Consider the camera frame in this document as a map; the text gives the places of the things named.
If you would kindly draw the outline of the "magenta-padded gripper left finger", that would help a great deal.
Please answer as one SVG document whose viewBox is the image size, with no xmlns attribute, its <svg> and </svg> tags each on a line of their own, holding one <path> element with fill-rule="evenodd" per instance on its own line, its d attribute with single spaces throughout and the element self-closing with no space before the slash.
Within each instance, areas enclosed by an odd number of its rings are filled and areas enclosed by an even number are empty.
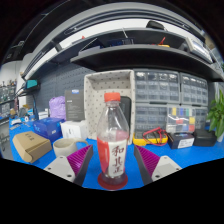
<svg viewBox="0 0 224 224">
<path fill-rule="evenodd" d="M 88 145 L 67 157 L 57 157 L 48 166 L 46 166 L 44 170 L 81 186 L 85 180 L 92 156 L 93 146 Z"/>
</svg>

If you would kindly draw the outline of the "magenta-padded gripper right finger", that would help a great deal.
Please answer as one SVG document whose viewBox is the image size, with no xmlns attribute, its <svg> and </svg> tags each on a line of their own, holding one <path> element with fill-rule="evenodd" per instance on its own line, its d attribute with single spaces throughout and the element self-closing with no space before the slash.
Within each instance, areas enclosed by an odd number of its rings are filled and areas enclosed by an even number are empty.
<svg viewBox="0 0 224 224">
<path fill-rule="evenodd" d="M 167 155 L 159 157 L 138 145 L 134 146 L 134 156 L 144 185 L 181 170 L 181 167 Z"/>
</svg>

